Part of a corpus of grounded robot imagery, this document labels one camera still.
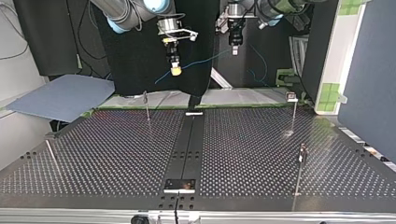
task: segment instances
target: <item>wire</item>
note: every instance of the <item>wire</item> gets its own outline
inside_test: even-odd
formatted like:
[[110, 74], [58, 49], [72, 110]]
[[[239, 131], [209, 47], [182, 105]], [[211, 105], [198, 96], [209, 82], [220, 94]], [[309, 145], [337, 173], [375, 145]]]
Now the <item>wire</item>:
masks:
[[17, 58], [19, 56], [21, 56], [22, 54], [24, 54], [28, 49], [29, 49], [29, 44], [27, 43], [27, 41], [25, 40], [25, 38], [23, 37], [22, 33], [17, 29], [17, 27], [12, 23], [12, 21], [9, 19], [9, 17], [6, 15], [6, 13], [3, 11], [3, 9], [1, 7], [6, 7], [8, 8], [16, 17], [18, 17], [17, 12], [14, 10], [14, 8], [12, 8], [11, 6], [0, 2], [0, 11], [1, 13], [5, 16], [6, 20], [9, 22], [9, 24], [12, 26], [12, 28], [15, 30], [15, 32], [18, 34], [18, 36], [20, 36], [25, 42], [26, 42], [26, 46], [24, 48], [24, 50], [20, 53], [17, 53], [15, 55], [11, 55], [11, 56], [7, 56], [7, 57], [2, 57], [0, 58], [1, 60], [8, 60], [8, 59], [13, 59], [13, 58]]
[[85, 16], [85, 12], [87, 11], [88, 8], [88, 4], [90, 3], [91, 0], [88, 0], [87, 3], [85, 4], [84, 10], [82, 11], [82, 15], [81, 15], [81, 19], [79, 20], [79, 24], [78, 24], [78, 28], [77, 28], [77, 38], [78, 38], [78, 43], [81, 45], [81, 48], [84, 50], [84, 52], [86, 54], [88, 54], [91, 58], [95, 59], [95, 60], [102, 60], [104, 58], [106, 58], [106, 55], [102, 56], [102, 57], [96, 57], [93, 56], [91, 53], [89, 53], [84, 45], [82, 44], [81, 38], [80, 38], [80, 31], [81, 31], [81, 26], [82, 26], [82, 22], [84, 21], [84, 16]]
[[[202, 61], [198, 61], [198, 62], [194, 62], [194, 63], [190, 63], [190, 64], [188, 64], [188, 65], [182, 67], [181, 69], [189, 68], [189, 67], [191, 67], [191, 66], [193, 66], [193, 65], [196, 65], [196, 64], [198, 64], [198, 63], [207, 63], [207, 62], [210, 62], [210, 61], [212, 61], [213, 59], [218, 58], [218, 57], [221, 56], [222, 54], [227, 53], [228, 51], [230, 51], [230, 49], [226, 49], [226, 50], [224, 50], [223, 52], [221, 52], [221, 53], [219, 53], [219, 54], [217, 54], [217, 55], [215, 55], [215, 56], [213, 56], [213, 57], [211, 57], [211, 58], [209, 58], [209, 59], [202, 60]], [[157, 85], [161, 80], [163, 80], [164, 78], [166, 78], [170, 73], [171, 73], [171, 71], [167, 71], [163, 76], [161, 76], [160, 78], [158, 78], [158, 79], [155, 81], [155, 84]]]
[[264, 76], [262, 77], [261, 81], [264, 81], [265, 78], [268, 75], [268, 64], [267, 61], [265, 61], [264, 57], [259, 53], [258, 50], [256, 50], [256, 48], [253, 47], [253, 45], [249, 44], [249, 46], [254, 50], [254, 52], [256, 52], [256, 54], [262, 59], [262, 63], [264, 64]]
[[79, 60], [80, 60], [82, 63], [85, 63], [85, 64], [90, 68], [91, 72], [90, 72], [89, 76], [92, 76], [92, 74], [95, 73], [95, 74], [97, 74], [100, 78], [103, 78], [98, 72], [96, 72], [96, 71], [92, 68], [92, 66], [91, 66], [89, 63], [87, 63], [87, 62], [81, 57], [81, 54], [80, 54], [79, 49], [78, 49], [78, 44], [77, 44], [77, 42], [78, 42], [78, 41], [77, 41], [77, 34], [76, 34], [76, 32], [75, 32], [75, 28], [74, 28], [73, 22], [72, 22], [72, 20], [71, 20], [71, 12], [70, 12], [69, 0], [66, 0], [65, 2], [66, 2], [66, 6], [67, 6], [67, 13], [68, 13], [68, 15], [69, 15], [70, 26], [72, 27], [73, 38], [74, 38], [75, 44], [76, 44], [76, 51], [77, 51], [77, 53], [78, 53], [78, 58], [79, 58]]
[[294, 64], [296, 65], [297, 77], [300, 79], [300, 83], [301, 83], [301, 86], [303, 87], [303, 91], [305, 91], [305, 93], [309, 97], [309, 99], [311, 99], [311, 101], [313, 101], [313, 98], [309, 95], [308, 91], [306, 90], [306, 87], [305, 87], [305, 85], [303, 83], [303, 78], [301, 77], [300, 72], [297, 69], [297, 60], [296, 60], [296, 55], [295, 55], [295, 52], [294, 52], [294, 41], [291, 41], [291, 52], [293, 54], [292, 58], [294, 60]]
[[2, 12], [2, 14], [6, 17], [6, 19], [8, 20], [9, 24], [11, 24], [12, 28], [15, 30], [15, 32], [18, 33], [18, 35], [24, 40], [24, 36], [22, 34], [22, 32], [20, 30], [17, 29], [17, 27], [14, 25], [14, 23], [12, 23], [12, 21], [9, 19], [9, 17], [7, 16], [7, 14], [4, 12], [3, 9], [1, 9], [1, 7], [6, 7], [8, 10], [10, 10], [16, 18], [18, 18], [18, 14], [17, 11], [15, 11], [15, 9], [3, 2], [0, 2], [0, 11]]
[[111, 77], [111, 72], [109, 72], [106, 76], [105, 76], [105, 80], [108, 80]]
[[136, 15], [137, 19], [139, 20], [139, 28], [135, 27], [136, 31], [140, 32], [143, 29], [143, 20], [142, 16], [140, 15], [139, 10], [137, 10], [137, 3], [134, 1], [129, 1], [132, 8], [134, 9], [134, 14]]
[[235, 27], [234, 27], [232, 30], [230, 30], [230, 32], [234, 31], [236, 28], [238, 28], [238, 27], [242, 24], [242, 22], [244, 21], [244, 18], [247, 16], [247, 14], [248, 14], [249, 12], [251, 12], [251, 10], [254, 9], [254, 7], [255, 7], [255, 5], [253, 4], [253, 5], [251, 6], [251, 8], [248, 9], [248, 10], [244, 13], [244, 15], [242, 16], [242, 18], [239, 20], [238, 24], [236, 24]]
[[13, 112], [11, 112], [11, 113], [9, 113], [9, 114], [6, 114], [6, 115], [0, 117], [0, 119], [5, 119], [6, 117], [11, 116], [11, 115], [13, 115], [13, 114], [15, 114], [15, 113], [17, 113], [17, 112], [13, 111]]
[[92, 4], [91, 4], [91, 1], [90, 1], [90, 2], [88, 3], [88, 16], [90, 16], [90, 21], [91, 21], [92, 25], [93, 25], [96, 29], [98, 29], [98, 25], [97, 25], [95, 22], [93, 22], [92, 15], [91, 15], [91, 9], [92, 9]]
[[4, 58], [0, 58], [0, 60], [8, 60], [8, 59], [17, 58], [17, 57], [21, 56], [22, 54], [24, 54], [28, 49], [29, 49], [29, 45], [26, 44], [25, 49], [21, 53], [18, 53], [18, 54], [12, 55], [12, 56], [8, 56], [8, 57], [4, 57]]

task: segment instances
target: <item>green tape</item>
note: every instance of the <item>green tape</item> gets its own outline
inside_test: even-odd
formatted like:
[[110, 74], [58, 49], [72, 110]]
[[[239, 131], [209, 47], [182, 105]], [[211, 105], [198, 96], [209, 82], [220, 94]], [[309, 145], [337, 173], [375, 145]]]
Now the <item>green tape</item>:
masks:
[[338, 83], [323, 83], [317, 111], [333, 112], [340, 97], [339, 90], [340, 84]]
[[342, 0], [340, 11], [338, 15], [348, 16], [348, 15], [358, 15], [359, 8], [364, 0]]
[[83, 118], [85, 118], [85, 119], [90, 118], [94, 112], [95, 112], [95, 111], [94, 111], [93, 109], [92, 109], [92, 110], [89, 110], [89, 111], [87, 111], [87, 112], [82, 113], [82, 114], [80, 115], [80, 117], [83, 117]]

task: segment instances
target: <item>black panel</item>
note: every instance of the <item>black panel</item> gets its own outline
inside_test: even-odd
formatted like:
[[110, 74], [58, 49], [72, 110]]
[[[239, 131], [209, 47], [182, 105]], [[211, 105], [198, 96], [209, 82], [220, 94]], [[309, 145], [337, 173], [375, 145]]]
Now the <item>black panel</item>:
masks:
[[330, 0], [315, 6], [303, 71], [304, 86], [314, 101], [318, 95], [338, 2], [339, 0]]
[[[175, 3], [177, 12], [187, 14], [182, 19], [184, 27], [199, 33], [195, 43], [185, 40], [180, 44], [181, 64], [187, 65], [212, 57], [219, 1], [176, 0]], [[193, 95], [204, 94], [211, 63], [197, 64], [184, 70], [180, 77], [169, 75], [155, 84], [170, 68], [165, 58], [165, 48], [158, 37], [156, 19], [145, 22], [142, 32], [133, 30], [117, 35], [110, 29], [101, 11], [96, 10], [95, 14], [115, 80], [116, 93], [135, 95], [143, 91], [179, 89]]]
[[[248, 69], [253, 70], [257, 79], [261, 79], [265, 74], [265, 64], [253, 50], [255, 48], [268, 65], [265, 83], [275, 86], [277, 69], [292, 68], [289, 36], [296, 33], [293, 26], [286, 20], [282, 20], [275, 27], [266, 27], [260, 30], [257, 19], [248, 19], [247, 27], [244, 29], [245, 43], [240, 47], [239, 55], [221, 56], [217, 64], [218, 71], [234, 87], [263, 87], [263, 83], [255, 81], [254, 76], [247, 71]], [[228, 36], [228, 34], [219, 36], [219, 51], [231, 48]]]
[[64, 0], [15, 0], [21, 28], [41, 76], [78, 71], [77, 50]]
[[83, 69], [79, 72], [93, 77], [105, 77], [109, 72], [105, 48], [99, 30], [95, 27], [96, 19], [93, 14], [94, 4], [87, 5], [88, 0], [66, 0], [70, 10], [70, 20], [73, 24], [78, 54], [82, 60]]
[[367, 4], [339, 119], [353, 133], [396, 161], [396, 1]]

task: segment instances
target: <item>white panel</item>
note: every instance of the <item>white panel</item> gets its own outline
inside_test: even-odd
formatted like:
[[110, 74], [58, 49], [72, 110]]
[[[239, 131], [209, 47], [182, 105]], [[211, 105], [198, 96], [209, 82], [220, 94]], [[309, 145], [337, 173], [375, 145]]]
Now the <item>white panel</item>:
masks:
[[[12, 5], [11, 0], [0, 1]], [[21, 30], [18, 18], [8, 9], [2, 9], [14, 26]], [[0, 58], [18, 54], [25, 47], [26, 42], [0, 12]], [[29, 50], [20, 57], [0, 60], [0, 108], [44, 83]], [[46, 119], [0, 109], [0, 170], [38, 146], [49, 131], [50, 125]]]
[[50, 132], [49, 120], [19, 113], [0, 119], [0, 170], [37, 147]]
[[[4, 7], [2, 9], [17, 29], [21, 30], [18, 18], [8, 9]], [[26, 41], [16, 33], [1, 12], [0, 31], [0, 58], [18, 54], [25, 49]], [[30, 50], [20, 57], [0, 60], [0, 101], [32, 91], [44, 83], [44, 78], [38, 74]]]

